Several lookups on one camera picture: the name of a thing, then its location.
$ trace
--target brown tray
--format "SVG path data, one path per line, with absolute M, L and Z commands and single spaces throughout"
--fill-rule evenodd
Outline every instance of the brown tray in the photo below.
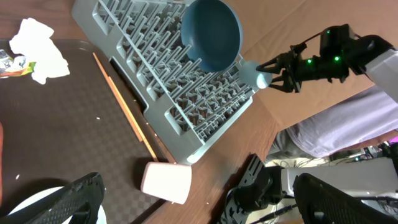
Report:
M 33 81 L 30 75 L 0 79 L 0 122 L 4 127 L 0 215 L 7 215 L 41 190 L 99 172 L 106 186 L 102 205 L 107 222 L 142 223 L 164 203 L 139 190 L 144 167 L 152 158 L 134 135 L 93 52 L 115 82 L 158 159 L 167 160 L 129 88 L 105 55 L 84 41 L 54 43 L 68 61 L 70 75 L 48 78 L 45 85 Z M 8 46 L 8 40 L 0 40 L 0 49 L 11 53 Z

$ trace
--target paper towel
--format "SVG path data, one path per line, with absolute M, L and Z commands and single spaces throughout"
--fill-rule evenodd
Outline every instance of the paper towel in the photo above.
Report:
M 23 19 L 19 32 L 10 40 L 11 50 L 36 62 L 32 78 L 45 84 L 47 78 L 69 75 L 68 62 L 50 37 L 54 30 L 33 18 Z

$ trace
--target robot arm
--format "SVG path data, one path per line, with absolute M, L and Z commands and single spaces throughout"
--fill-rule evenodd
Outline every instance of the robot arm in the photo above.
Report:
M 320 35 L 320 56 L 302 59 L 306 42 Z M 257 67 L 257 71 L 282 75 L 272 83 L 283 81 L 283 85 L 271 84 L 271 88 L 287 93 L 300 92 L 303 81 L 326 78 L 332 82 L 337 78 L 343 83 L 351 69 L 356 75 L 366 74 L 376 85 L 398 102 L 398 53 L 393 46 L 377 35 L 360 37 L 348 24 L 333 26 L 290 46 L 282 53 Z

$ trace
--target gray dish rack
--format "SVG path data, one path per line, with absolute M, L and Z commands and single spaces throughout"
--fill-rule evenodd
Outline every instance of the gray dish rack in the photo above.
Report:
M 222 72 L 190 61 L 180 41 L 184 2 L 76 0 L 72 15 L 146 104 L 144 116 L 181 164 L 194 164 L 252 103 L 238 78 L 242 56 Z

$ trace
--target chopstick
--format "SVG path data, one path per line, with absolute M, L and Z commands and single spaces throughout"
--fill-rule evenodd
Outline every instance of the chopstick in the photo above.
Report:
M 139 127 L 136 119 L 134 118 L 134 116 L 132 115 L 130 109 L 128 108 L 126 102 L 124 101 L 123 97 L 121 96 L 118 88 L 116 87 L 116 85 L 114 84 L 112 78 L 106 73 L 104 67 L 102 66 L 100 60 L 98 59 L 97 55 L 93 52 L 94 58 L 99 66 L 99 69 L 101 70 L 102 74 L 104 75 L 104 78 L 106 80 L 106 82 L 108 83 L 110 89 L 113 92 L 114 97 L 116 98 L 116 100 L 119 103 L 119 106 L 121 107 L 121 109 L 123 110 L 124 115 L 126 116 L 127 120 L 130 123 L 131 128 L 134 130 L 134 133 L 136 134 L 138 140 L 140 142 L 144 142 L 146 148 L 148 149 L 150 155 L 152 156 L 152 158 L 158 162 L 157 156 L 155 154 L 155 152 L 153 151 L 152 147 L 150 146 L 148 140 L 146 139 L 144 133 L 142 132 L 141 128 Z

